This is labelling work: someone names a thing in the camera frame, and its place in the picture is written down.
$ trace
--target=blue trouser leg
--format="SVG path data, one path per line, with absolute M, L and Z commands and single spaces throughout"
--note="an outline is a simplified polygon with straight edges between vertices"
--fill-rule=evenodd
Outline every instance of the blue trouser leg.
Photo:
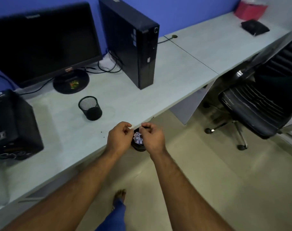
M 125 231 L 124 222 L 126 206 L 118 199 L 114 203 L 115 209 L 105 218 L 95 231 Z

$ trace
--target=bare foot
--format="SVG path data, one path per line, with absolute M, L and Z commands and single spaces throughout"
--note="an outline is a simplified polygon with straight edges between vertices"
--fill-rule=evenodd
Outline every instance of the bare foot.
M 118 190 L 114 196 L 114 200 L 113 200 L 113 210 L 114 210 L 114 204 L 117 202 L 118 199 L 120 199 L 122 202 L 125 201 L 125 197 L 126 197 L 126 189 L 122 189 L 122 190 Z

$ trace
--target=black box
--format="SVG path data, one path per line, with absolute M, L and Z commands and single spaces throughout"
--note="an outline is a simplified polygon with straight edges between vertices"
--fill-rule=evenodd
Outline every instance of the black box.
M 153 84 L 159 24 L 122 0 L 99 0 L 105 37 L 117 64 L 139 88 Z
M 24 160 L 43 148 L 32 106 L 11 90 L 0 92 L 0 159 Z

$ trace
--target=person's left arm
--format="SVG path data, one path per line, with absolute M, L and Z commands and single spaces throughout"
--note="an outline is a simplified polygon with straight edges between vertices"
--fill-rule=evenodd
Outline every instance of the person's left arm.
M 129 148 L 134 131 L 121 122 L 108 135 L 104 153 L 65 185 L 17 217 L 10 231 L 74 231 L 116 161 Z

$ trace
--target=floor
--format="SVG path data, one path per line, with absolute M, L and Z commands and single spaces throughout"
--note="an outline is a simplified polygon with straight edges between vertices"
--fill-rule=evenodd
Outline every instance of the floor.
M 235 230 L 292 230 L 292 147 L 262 140 L 244 128 L 248 149 L 232 124 L 211 135 L 217 114 L 199 108 L 185 126 L 166 111 L 152 122 L 164 129 L 167 150 L 199 193 Z M 126 188 L 127 231 L 170 231 L 155 167 L 147 152 L 130 149 L 117 163 L 77 231 L 94 231 Z

